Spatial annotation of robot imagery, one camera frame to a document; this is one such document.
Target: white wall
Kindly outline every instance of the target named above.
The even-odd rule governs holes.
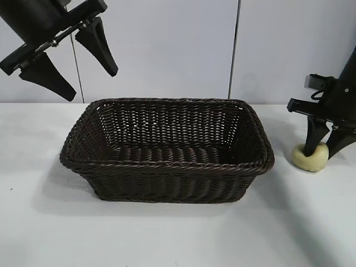
[[[231,96],[309,99],[305,76],[338,77],[355,46],[355,0],[242,0]]]
[[[23,41],[11,30],[11,28],[0,18],[0,61],[23,45]],[[47,51],[53,64],[62,76],[77,91],[73,102],[81,102],[78,86],[78,78],[72,46],[69,38],[62,41],[57,48]],[[0,70],[0,102],[67,102],[57,94],[34,83],[22,81],[17,70],[11,76],[7,76]]]
[[[111,78],[76,44],[86,102],[228,95],[238,0],[106,0]]]
[[[72,0],[71,9],[83,0]],[[219,97],[228,95],[238,0],[106,0],[101,15],[119,65],[111,78],[76,43],[86,102],[106,97]],[[0,21],[0,59],[22,44]],[[308,99],[305,76],[340,74],[356,45],[355,0],[242,0],[232,98],[250,103]],[[80,88],[69,38],[48,50],[53,63]],[[0,102],[66,102],[0,71]]]

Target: basket rim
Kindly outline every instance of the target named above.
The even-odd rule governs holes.
[[[70,155],[70,148],[72,139],[78,135],[83,130],[85,125],[85,121],[88,119],[92,112],[95,112],[98,107],[105,103],[113,103],[113,102],[204,102],[204,103],[236,103],[245,107],[252,118],[254,127],[258,130],[259,136],[261,137],[263,149],[264,149],[264,157],[259,161],[252,161],[252,162],[242,162],[239,164],[212,164],[212,163],[197,163],[197,162],[188,162],[188,161],[117,161],[117,160],[79,160]],[[81,117],[77,120],[73,128],[70,130],[68,134],[65,144],[62,148],[60,153],[60,160],[63,165],[75,169],[75,165],[81,166],[100,166],[105,168],[130,168],[136,170],[179,170],[184,171],[187,170],[189,172],[201,172],[209,171],[209,172],[223,172],[228,174],[241,174],[241,175],[261,175],[269,171],[274,165],[274,153],[272,151],[271,145],[266,138],[266,134],[264,132],[263,126],[259,121],[253,108],[248,105],[245,101],[242,100],[235,100],[235,99],[219,99],[219,98],[105,98],[97,101],[93,101],[90,103],[87,108],[85,109],[84,113]]]

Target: white tabletop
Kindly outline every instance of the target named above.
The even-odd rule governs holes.
[[[299,170],[306,117],[257,105],[276,163],[239,202],[104,202],[58,162],[85,107],[0,104],[1,267],[356,266],[356,145]]]

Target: yellow sponge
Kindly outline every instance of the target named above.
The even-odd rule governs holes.
[[[325,143],[320,143],[315,152],[306,157],[303,154],[304,144],[297,145],[293,150],[293,162],[298,167],[306,171],[318,172],[327,165],[329,159],[329,149]]]

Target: wicker basket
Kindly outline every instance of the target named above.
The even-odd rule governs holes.
[[[121,98],[91,103],[60,154],[109,201],[239,200],[274,155],[239,100]]]

